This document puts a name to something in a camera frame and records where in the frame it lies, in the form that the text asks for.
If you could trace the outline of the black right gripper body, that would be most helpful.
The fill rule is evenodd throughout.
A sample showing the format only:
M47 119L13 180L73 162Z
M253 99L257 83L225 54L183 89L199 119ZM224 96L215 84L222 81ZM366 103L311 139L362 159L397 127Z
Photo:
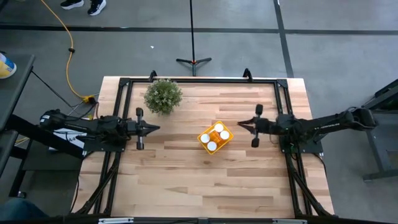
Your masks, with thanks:
M254 125L254 139L251 142L252 147L259 147L259 134L275 134L276 123L262 118L263 105L257 104L255 108L255 117L252 119Z

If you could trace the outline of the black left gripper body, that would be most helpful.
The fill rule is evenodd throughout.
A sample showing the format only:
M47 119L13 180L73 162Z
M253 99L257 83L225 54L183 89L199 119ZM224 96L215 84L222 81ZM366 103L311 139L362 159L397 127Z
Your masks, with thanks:
M136 121L128 121L127 122L127 134L129 136L137 136L137 142L136 142L136 149L137 150L143 150L144 149L144 141L143 141L143 109L142 108L136 108L136 116L137 120Z

